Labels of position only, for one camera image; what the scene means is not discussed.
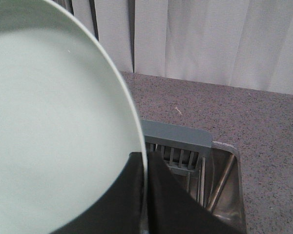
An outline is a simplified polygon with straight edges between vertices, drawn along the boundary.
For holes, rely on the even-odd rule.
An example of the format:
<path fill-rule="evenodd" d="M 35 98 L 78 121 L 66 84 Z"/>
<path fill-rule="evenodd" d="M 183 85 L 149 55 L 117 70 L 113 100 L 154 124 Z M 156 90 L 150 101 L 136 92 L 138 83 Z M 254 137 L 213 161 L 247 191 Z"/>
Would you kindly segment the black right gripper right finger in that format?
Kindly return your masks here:
<path fill-rule="evenodd" d="M 238 234 L 199 205 L 173 177 L 159 152 L 148 160 L 147 215 L 151 234 Z"/>

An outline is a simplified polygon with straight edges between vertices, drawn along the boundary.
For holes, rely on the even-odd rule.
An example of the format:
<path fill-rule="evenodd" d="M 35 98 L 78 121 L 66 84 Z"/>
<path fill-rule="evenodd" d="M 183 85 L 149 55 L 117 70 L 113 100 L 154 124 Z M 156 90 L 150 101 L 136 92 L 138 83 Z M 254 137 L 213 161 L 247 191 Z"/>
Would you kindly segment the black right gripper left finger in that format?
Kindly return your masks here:
<path fill-rule="evenodd" d="M 144 190 L 140 152 L 132 152 L 109 189 L 90 208 L 56 234 L 138 234 Z"/>

